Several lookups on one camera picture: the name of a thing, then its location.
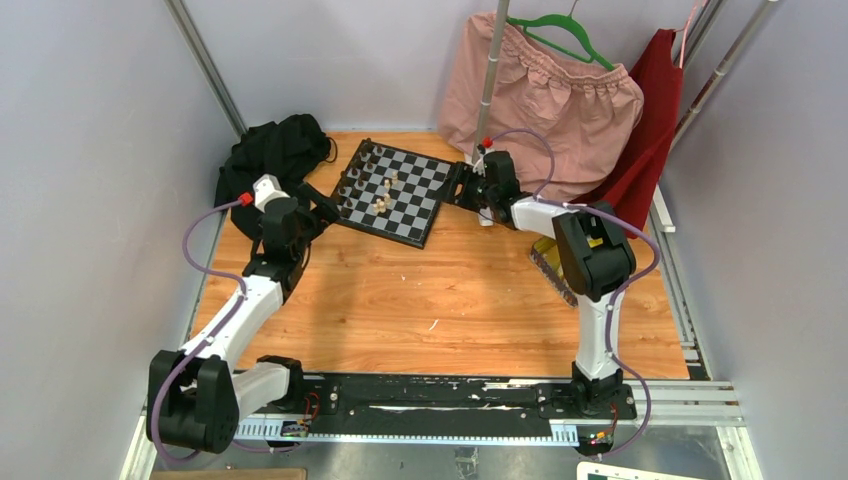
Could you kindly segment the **black white chessboard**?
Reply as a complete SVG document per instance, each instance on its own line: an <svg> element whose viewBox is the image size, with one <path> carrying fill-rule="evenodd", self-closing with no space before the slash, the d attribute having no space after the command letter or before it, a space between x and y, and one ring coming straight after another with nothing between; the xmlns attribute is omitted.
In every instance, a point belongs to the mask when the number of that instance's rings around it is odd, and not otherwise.
<svg viewBox="0 0 848 480"><path fill-rule="evenodd" d="M363 161L362 150L371 150ZM441 207L440 190L452 163L446 160L396 148L366 138L340 174L331 197L338 204L337 223L354 230L422 249ZM351 170L361 175L353 179ZM385 197L384 180L397 171L399 181ZM340 191L352 189L349 199ZM373 204L383 199L387 212L375 214Z"/></svg>

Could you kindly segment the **yellow metal tray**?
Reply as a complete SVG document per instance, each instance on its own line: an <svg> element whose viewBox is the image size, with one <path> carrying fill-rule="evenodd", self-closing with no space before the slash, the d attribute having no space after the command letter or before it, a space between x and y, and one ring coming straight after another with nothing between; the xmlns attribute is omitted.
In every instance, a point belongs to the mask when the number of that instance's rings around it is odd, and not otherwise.
<svg viewBox="0 0 848 480"><path fill-rule="evenodd" d="M577 299L565 280L555 240L549 237L536 240L530 249L530 259L562 300L576 308Z"/></svg>

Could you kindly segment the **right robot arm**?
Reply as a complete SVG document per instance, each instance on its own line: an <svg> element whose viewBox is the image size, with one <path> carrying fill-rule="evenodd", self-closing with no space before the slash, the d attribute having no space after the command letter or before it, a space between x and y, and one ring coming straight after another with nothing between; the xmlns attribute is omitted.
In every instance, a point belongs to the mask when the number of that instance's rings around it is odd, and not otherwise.
<svg viewBox="0 0 848 480"><path fill-rule="evenodd" d="M607 204L592 207L536 198L521 189L510 154L484 157L484 170L455 163L440 190L444 201L469 211L486 210L492 220L554 241L568 289L579 310L579 346L572 367L571 403L596 417L623 384L616 362L620 289L637 262L622 227Z"/></svg>

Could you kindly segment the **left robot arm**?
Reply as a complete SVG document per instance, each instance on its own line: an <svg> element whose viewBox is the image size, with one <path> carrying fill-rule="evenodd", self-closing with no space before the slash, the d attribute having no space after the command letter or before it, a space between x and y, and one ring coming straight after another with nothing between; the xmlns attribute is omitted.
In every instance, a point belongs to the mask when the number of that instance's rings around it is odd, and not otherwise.
<svg viewBox="0 0 848 480"><path fill-rule="evenodd" d="M183 461L225 451L240 422L265 406L283 413L316 409L300 361L266 355L243 372L236 365L259 328L291 297L312 242L338 220L338 205L307 182L279 183L264 175L251 191L212 211L232 208L259 214L260 234L242 274L187 261L208 276L235 281L236 289L199 334L176 350L159 351L149 365L146 435L169 462L180 460L171 446L187 450Z"/></svg>

